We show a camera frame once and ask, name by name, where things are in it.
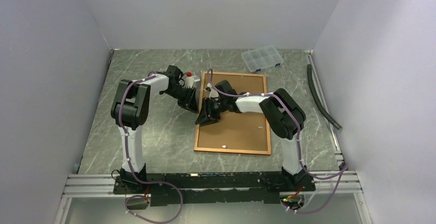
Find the clear plastic organizer box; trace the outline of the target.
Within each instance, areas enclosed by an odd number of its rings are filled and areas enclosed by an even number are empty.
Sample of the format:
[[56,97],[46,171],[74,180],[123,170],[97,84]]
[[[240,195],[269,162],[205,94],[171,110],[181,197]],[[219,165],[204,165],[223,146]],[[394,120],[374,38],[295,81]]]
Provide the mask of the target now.
[[274,45],[251,49],[241,53],[241,57],[250,72],[258,73],[263,70],[280,67],[284,59]]

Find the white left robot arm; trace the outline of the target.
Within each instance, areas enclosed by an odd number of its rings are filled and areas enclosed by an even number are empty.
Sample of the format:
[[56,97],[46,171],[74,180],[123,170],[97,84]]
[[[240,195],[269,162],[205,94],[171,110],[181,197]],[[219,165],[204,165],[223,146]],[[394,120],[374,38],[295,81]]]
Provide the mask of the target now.
[[174,65],[168,66],[166,71],[153,71],[142,79],[119,82],[111,117],[119,127],[124,152],[120,178],[132,192],[141,193],[147,187],[142,127],[149,115],[150,99],[155,94],[166,94],[176,99],[179,107],[197,114],[195,86],[198,82],[198,76],[184,73]]

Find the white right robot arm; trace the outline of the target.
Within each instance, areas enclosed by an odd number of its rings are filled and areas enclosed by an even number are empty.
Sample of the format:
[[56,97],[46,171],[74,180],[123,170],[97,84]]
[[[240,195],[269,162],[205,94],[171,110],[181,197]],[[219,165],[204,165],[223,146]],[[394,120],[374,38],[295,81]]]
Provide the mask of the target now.
[[202,99],[195,124],[206,126],[217,123],[221,113],[226,111],[263,114],[274,134],[281,138],[283,185],[290,191],[301,186],[307,175],[301,151],[301,133],[306,115],[288,92],[279,88],[270,93],[237,94],[227,80],[220,81],[211,88],[218,96]]

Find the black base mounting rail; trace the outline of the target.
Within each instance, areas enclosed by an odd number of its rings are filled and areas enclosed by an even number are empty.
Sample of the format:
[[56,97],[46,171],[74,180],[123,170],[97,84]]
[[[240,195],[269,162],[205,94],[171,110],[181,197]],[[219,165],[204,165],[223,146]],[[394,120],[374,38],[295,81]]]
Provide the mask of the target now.
[[151,206],[169,204],[251,202],[279,203],[296,192],[313,192],[313,177],[301,172],[290,176],[285,171],[232,173],[148,173],[143,183],[133,176],[117,176],[116,195],[150,196]]

